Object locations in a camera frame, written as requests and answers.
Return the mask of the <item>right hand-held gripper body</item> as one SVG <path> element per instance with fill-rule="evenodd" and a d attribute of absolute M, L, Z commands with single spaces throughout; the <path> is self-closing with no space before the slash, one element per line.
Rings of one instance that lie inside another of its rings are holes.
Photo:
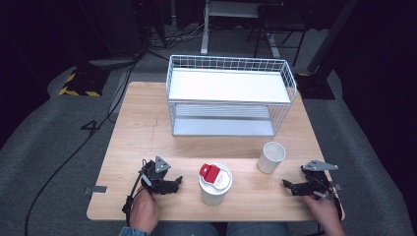
<path fill-rule="evenodd" d="M 327 171 L 337 170 L 336 164 L 322 162 L 316 159 L 301 166 L 306 180 L 313 187 L 313 193 L 322 196 L 326 191 L 332 192 L 332 185 L 326 175 Z"/>

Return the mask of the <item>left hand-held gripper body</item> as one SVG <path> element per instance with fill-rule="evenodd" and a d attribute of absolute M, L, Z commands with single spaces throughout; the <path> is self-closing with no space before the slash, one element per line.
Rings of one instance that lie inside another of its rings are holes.
<path fill-rule="evenodd" d="M 161 194 L 163 187 L 167 187 L 164 177 L 170 165 L 159 155 L 150 160 L 141 169 L 142 185 L 152 194 Z"/>

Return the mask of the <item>white paper cup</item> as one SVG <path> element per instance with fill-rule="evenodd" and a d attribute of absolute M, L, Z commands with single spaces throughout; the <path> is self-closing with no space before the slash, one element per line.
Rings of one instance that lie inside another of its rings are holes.
<path fill-rule="evenodd" d="M 283 145 L 277 142 L 268 142 L 264 144 L 257 166 L 263 173 L 270 174 L 285 157 L 286 150 Z"/>

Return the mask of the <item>white tumbler with red lid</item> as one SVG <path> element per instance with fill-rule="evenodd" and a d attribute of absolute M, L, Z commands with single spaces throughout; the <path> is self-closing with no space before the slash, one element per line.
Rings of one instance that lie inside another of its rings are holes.
<path fill-rule="evenodd" d="M 223 163 L 205 163 L 199 171 L 202 200 L 208 206 L 218 206 L 232 183 L 232 173 Z"/>

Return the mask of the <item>white wire shelf rack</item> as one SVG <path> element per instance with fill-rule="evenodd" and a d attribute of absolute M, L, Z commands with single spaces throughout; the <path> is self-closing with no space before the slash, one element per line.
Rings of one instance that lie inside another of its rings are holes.
<path fill-rule="evenodd" d="M 174 136 L 273 137 L 296 95 L 284 60 L 169 58 L 166 97 Z"/>

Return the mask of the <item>person's right hand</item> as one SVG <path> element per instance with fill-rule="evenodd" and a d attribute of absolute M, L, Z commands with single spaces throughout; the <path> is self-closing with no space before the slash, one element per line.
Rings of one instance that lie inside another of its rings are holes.
<path fill-rule="evenodd" d="M 313 217 L 322 226 L 324 231 L 331 227 L 342 227 L 338 218 L 338 211 L 333 201 L 320 198 L 318 200 L 313 197 L 303 196 L 303 202 L 309 207 Z"/>

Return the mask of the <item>person's left hand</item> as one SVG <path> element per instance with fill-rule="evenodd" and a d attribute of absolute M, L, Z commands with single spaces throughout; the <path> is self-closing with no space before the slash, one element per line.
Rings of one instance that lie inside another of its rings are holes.
<path fill-rule="evenodd" d="M 129 225 L 137 230 L 151 234 L 159 221 L 158 207 L 145 188 L 141 188 L 134 197 Z"/>

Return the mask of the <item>grey tape strip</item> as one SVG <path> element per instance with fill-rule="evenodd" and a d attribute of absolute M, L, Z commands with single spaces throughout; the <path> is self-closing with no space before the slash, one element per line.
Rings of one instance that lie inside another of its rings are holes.
<path fill-rule="evenodd" d="M 106 186 L 93 186 L 90 188 L 85 188 L 84 194 L 85 195 L 92 195 L 94 193 L 105 194 L 107 192 Z"/>

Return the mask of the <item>black yellow striped stand base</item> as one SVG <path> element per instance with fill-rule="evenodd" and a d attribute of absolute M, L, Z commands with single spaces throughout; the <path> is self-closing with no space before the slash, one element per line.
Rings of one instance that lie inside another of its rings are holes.
<path fill-rule="evenodd" d="M 110 72 L 107 70 L 82 71 L 75 69 L 67 78 L 64 86 L 60 89 L 60 95 L 73 96 L 102 96 L 102 91 L 107 83 Z"/>

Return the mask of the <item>black slanted stand with base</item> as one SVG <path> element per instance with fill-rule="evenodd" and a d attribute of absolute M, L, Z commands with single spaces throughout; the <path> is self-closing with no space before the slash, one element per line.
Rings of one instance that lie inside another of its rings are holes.
<path fill-rule="evenodd" d="M 359 0 L 347 0 L 328 35 L 319 47 L 317 53 L 307 67 L 309 74 L 296 74 L 294 78 L 300 96 L 304 99 L 334 99 L 332 90 L 328 84 L 328 76 L 332 71 L 332 64 L 335 61 L 335 49 L 338 35 L 341 33 L 346 22 L 350 18 Z"/>

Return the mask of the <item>black metal chair frame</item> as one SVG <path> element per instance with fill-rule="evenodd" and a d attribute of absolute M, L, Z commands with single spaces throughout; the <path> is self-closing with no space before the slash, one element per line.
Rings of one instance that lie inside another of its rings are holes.
<path fill-rule="evenodd" d="M 273 35 L 276 33 L 285 33 L 286 38 L 282 40 L 282 44 L 284 48 L 288 48 L 288 45 L 285 44 L 287 39 L 294 32 L 300 32 L 301 35 L 298 44 L 291 46 L 291 49 L 296 50 L 292 62 L 292 65 L 295 66 L 306 31 L 307 27 L 304 19 L 296 6 L 285 3 L 284 0 L 267 0 L 257 7 L 257 18 L 247 40 L 251 39 L 253 33 L 256 34 L 254 56 L 257 56 L 262 35 L 273 38 Z"/>

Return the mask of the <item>white desk frame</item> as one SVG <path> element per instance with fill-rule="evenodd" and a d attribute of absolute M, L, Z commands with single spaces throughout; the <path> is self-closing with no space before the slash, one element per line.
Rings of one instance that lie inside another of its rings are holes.
<path fill-rule="evenodd" d="M 254 19 L 258 16 L 259 3 L 205 0 L 204 9 L 204 32 L 201 44 L 202 55 L 209 54 L 209 18 L 210 17 L 231 17 Z"/>

